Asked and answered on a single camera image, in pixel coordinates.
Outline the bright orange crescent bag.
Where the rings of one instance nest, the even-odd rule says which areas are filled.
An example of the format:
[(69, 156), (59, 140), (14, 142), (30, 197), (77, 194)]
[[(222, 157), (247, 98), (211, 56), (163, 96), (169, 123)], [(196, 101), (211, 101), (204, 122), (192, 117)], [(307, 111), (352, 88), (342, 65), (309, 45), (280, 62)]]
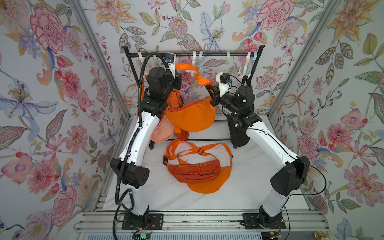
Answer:
[(174, 140), (166, 150), (163, 164), (180, 183), (200, 194), (217, 192), (229, 179), (233, 155), (224, 143), (197, 147), (193, 143)]

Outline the orange bag with long straps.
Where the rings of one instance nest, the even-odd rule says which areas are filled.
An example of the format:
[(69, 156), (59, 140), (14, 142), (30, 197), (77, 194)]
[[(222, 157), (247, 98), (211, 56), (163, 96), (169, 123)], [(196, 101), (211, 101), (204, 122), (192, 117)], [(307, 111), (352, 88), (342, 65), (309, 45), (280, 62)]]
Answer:
[(171, 136), (187, 140), (190, 132), (201, 132), (214, 123), (216, 107), (211, 104), (212, 97), (184, 104), (180, 90), (174, 90), (168, 98), (168, 108), (160, 121), (165, 124)]

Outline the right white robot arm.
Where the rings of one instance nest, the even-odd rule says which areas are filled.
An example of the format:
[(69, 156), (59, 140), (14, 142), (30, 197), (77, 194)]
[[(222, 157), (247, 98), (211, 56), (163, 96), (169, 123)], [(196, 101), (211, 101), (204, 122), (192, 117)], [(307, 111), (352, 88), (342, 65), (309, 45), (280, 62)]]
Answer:
[(258, 226), (269, 229), (281, 217), (293, 191), (305, 182), (310, 161), (285, 147), (252, 110), (255, 99), (252, 88), (241, 86), (234, 94), (229, 92), (228, 87), (206, 86), (206, 89), (213, 107), (222, 105), (230, 112), (229, 126), (255, 141), (276, 167), (277, 172), (270, 180), (272, 190), (259, 208), (256, 220)]

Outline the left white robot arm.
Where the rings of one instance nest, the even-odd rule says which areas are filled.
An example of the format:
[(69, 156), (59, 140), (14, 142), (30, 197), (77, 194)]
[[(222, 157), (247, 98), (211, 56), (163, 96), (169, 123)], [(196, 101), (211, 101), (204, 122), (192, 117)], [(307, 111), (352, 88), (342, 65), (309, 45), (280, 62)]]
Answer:
[(168, 98), (181, 88), (182, 75), (174, 66), (156, 67), (146, 76), (141, 72), (138, 89), (138, 118), (129, 143), (118, 158), (110, 161), (117, 175), (115, 203), (135, 221), (145, 224), (149, 218), (149, 205), (140, 195), (139, 188), (148, 180), (150, 170), (143, 167), (146, 148), (151, 136), (169, 106)]

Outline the dark orange zip bag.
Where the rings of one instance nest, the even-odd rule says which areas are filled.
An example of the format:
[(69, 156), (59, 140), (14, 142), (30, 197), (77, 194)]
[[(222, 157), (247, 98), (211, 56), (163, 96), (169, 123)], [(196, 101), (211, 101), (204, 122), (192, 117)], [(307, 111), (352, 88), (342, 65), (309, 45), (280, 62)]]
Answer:
[(180, 183), (197, 184), (215, 180), (220, 173), (220, 161), (192, 143), (172, 141), (164, 155), (163, 164)]

